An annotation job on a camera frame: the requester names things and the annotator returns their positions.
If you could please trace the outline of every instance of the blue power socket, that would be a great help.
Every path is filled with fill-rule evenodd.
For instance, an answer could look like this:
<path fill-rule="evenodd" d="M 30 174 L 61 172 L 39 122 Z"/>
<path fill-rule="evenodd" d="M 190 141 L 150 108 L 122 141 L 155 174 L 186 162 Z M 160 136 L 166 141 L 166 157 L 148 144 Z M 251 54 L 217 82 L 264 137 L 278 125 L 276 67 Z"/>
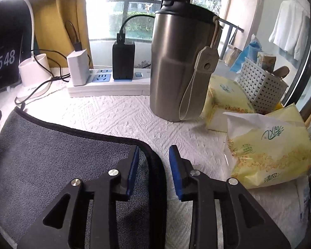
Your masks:
<path fill-rule="evenodd" d="M 111 79 L 111 74 L 97 74 L 93 78 L 92 82 L 109 82 Z"/>
<path fill-rule="evenodd" d="M 112 69 L 101 69 L 97 71 L 97 73 L 111 73 L 111 72 L 112 72 Z"/>

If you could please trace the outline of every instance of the blue gripper pad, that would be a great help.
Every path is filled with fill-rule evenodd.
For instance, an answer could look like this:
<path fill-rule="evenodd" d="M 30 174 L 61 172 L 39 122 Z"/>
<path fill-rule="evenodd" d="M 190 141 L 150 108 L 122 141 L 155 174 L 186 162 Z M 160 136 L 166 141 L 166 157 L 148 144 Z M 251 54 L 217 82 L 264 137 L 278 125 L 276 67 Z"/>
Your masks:
<path fill-rule="evenodd" d="M 178 152 L 177 146 L 172 145 L 169 148 L 169 163 L 170 163 L 170 168 L 172 171 L 175 192 L 179 200 L 182 200 L 182 195 L 183 195 L 183 188 L 182 188 L 183 182 L 182 182 L 182 176 L 181 176 L 180 167 L 179 167 L 181 160 L 182 159 Z"/>
<path fill-rule="evenodd" d="M 139 147 L 136 146 L 135 150 L 131 150 L 130 153 L 133 152 L 133 161 L 131 163 L 131 167 L 129 170 L 129 175 L 128 175 L 128 184 L 127 184 L 127 195 L 130 197 L 131 194 L 134 191 L 134 186 L 135 186 L 135 180 L 136 180 L 136 173 L 138 169 L 138 162 L 139 162 Z"/>

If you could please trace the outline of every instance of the blue package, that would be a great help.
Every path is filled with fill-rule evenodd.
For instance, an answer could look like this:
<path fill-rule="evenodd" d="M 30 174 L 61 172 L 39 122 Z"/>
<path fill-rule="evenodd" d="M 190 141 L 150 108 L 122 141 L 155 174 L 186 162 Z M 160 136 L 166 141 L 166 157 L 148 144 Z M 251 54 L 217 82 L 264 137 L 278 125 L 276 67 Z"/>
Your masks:
<path fill-rule="evenodd" d="M 238 72 L 242 69 L 242 65 L 245 61 L 245 58 L 248 57 L 253 62 L 257 62 L 257 54 L 259 51 L 262 51 L 260 44 L 257 41 L 251 42 L 238 56 L 234 64 L 231 66 L 229 71 Z"/>

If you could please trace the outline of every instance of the triangular cutout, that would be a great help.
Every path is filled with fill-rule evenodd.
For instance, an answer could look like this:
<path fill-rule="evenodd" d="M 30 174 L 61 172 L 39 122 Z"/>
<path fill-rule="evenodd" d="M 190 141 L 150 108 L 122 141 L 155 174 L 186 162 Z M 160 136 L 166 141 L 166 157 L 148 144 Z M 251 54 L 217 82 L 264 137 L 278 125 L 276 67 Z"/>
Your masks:
<path fill-rule="evenodd" d="M 54 208 L 48 213 L 48 215 L 44 218 L 43 224 L 46 226 L 61 229 L 65 219 L 69 200 L 70 195 L 65 194 L 54 206 Z"/>
<path fill-rule="evenodd" d="M 250 202 L 242 194 L 239 194 L 238 199 L 241 203 L 243 216 L 247 228 L 252 228 L 254 226 L 262 225 L 264 223 L 263 218 L 259 213 L 252 207 Z"/>

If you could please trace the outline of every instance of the basket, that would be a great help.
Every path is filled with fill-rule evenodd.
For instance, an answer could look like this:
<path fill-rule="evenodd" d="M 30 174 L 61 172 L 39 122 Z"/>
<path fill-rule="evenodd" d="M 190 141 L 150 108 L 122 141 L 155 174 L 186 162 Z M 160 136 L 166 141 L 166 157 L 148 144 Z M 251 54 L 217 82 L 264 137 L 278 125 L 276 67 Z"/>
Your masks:
<path fill-rule="evenodd" d="M 242 87 L 255 111 L 267 114 L 280 102 L 287 83 L 245 58 L 237 83 Z"/>

